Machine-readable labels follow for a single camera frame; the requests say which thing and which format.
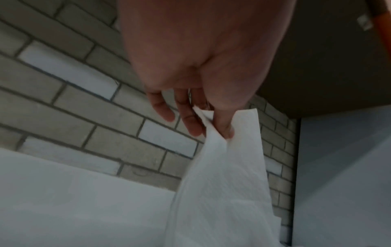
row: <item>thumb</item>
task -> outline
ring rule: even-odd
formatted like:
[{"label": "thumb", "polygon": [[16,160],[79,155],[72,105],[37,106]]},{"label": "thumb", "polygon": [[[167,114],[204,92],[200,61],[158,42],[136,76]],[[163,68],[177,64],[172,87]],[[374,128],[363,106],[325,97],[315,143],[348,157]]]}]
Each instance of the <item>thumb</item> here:
[{"label": "thumb", "polygon": [[215,109],[213,115],[213,125],[216,130],[224,137],[225,139],[230,139],[234,135],[234,130],[231,125],[232,117],[235,114],[236,110],[218,110]]}]

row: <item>wall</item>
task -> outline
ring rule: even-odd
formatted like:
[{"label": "wall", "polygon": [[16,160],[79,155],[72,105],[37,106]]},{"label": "wall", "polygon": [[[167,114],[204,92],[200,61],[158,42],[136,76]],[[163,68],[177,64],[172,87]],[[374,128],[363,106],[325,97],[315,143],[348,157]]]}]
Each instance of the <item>wall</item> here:
[{"label": "wall", "polygon": [[293,243],[390,246],[391,106],[301,122]]},{"label": "wall", "polygon": [[[176,190],[204,137],[152,109],[121,43],[113,0],[0,1],[0,145]],[[296,121],[257,108],[275,214],[290,241]]]}]

